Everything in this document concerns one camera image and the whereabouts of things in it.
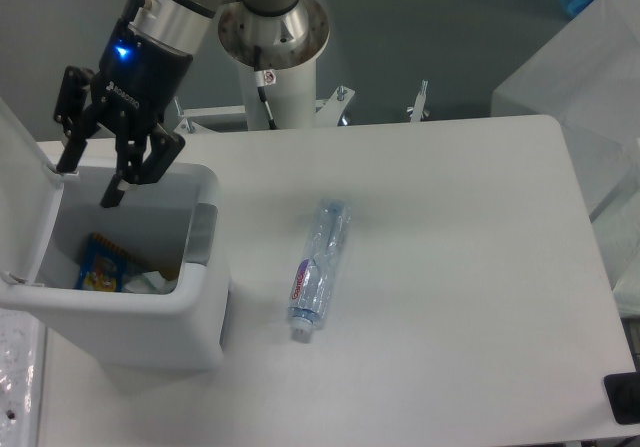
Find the metal bracket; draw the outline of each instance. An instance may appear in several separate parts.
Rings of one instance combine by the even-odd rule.
[[[329,99],[317,100],[316,127],[349,125],[350,120],[345,113],[345,109],[354,97],[354,90],[341,85]],[[239,123],[245,122],[247,118],[243,105],[183,110],[177,97],[174,99],[174,104],[178,113],[179,123],[177,128],[186,129],[190,134],[209,130],[201,127],[202,124]]]

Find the white panel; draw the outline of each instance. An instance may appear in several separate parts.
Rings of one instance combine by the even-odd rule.
[[[616,424],[602,385],[634,365],[552,119],[202,134],[180,160],[225,189],[216,236],[236,281],[225,360],[192,376],[114,368],[54,335],[42,447],[640,433]],[[349,200],[353,223],[326,327],[300,344],[287,297],[325,196]]]
[[[38,144],[0,99],[0,272],[31,281],[62,197],[46,164]]]

